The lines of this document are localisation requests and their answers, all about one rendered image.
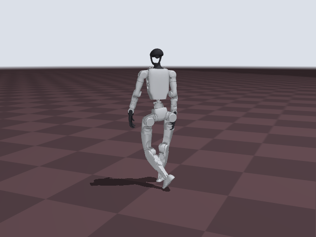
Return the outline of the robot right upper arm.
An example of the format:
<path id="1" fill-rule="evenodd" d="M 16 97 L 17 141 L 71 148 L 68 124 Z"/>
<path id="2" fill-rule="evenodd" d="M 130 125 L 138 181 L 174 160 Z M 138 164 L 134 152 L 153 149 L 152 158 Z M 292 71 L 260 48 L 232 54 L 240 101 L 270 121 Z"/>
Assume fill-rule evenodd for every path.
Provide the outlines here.
<path id="1" fill-rule="evenodd" d="M 171 90 L 169 91 L 169 97 L 177 96 L 177 83 L 176 83 L 176 73 L 175 71 L 169 70 L 169 84 Z"/>

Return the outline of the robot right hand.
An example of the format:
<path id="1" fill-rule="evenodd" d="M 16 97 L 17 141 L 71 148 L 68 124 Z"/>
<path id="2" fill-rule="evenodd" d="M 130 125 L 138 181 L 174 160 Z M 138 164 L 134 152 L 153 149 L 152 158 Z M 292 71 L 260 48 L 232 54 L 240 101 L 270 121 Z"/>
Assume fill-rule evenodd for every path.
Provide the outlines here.
<path id="1" fill-rule="evenodd" d="M 174 114 L 177 114 L 177 113 L 174 112 Z M 172 130 L 172 129 L 174 129 L 175 122 L 170 122 L 170 123 L 172 123 L 172 128 L 170 130 Z"/>

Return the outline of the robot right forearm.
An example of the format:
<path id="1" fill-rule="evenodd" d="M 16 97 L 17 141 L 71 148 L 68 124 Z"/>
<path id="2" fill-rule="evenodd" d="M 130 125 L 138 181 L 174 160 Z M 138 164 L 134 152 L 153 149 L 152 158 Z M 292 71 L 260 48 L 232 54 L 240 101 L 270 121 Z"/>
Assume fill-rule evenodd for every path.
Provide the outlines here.
<path id="1" fill-rule="evenodd" d="M 173 112 L 173 113 L 176 112 L 177 113 L 178 96 L 171 98 L 170 101 L 171 101 L 171 107 L 170 107 L 171 112 Z"/>

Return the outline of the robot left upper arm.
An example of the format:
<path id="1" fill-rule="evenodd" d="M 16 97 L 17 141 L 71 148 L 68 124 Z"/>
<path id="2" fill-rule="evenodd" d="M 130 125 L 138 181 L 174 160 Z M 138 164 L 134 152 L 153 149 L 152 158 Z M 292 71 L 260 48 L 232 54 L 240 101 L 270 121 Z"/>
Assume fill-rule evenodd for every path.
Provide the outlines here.
<path id="1" fill-rule="evenodd" d="M 135 91 L 134 91 L 134 95 L 133 96 L 136 96 L 136 97 L 140 97 L 141 96 L 141 88 L 143 86 L 143 82 L 144 82 L 144 79 L 148 76 L 148 72 L 149 70 L 142 70 L 138 73 L 138 78 L 137 78 L 137 82 L 136 82 L 136 88 L 135 88 Z"/>

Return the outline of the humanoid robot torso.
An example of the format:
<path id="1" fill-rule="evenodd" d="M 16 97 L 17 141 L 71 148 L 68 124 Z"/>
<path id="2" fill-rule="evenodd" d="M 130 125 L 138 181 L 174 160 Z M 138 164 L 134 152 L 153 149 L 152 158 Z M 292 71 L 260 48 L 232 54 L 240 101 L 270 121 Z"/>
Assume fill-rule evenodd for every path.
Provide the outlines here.
<path id="1" fill-rule="evenodd" d="M 147 93 L 153 102 L 154 109 L 152 113 L 155 115 L 155 121 L 163 121 L 168 119 L 167 108 L 161 103 L 161 99 L 166 99 L 169 93 L 169 70 L 164 69 L 153 69 L 149 70 L 148 76 L 146 77 Z"/>

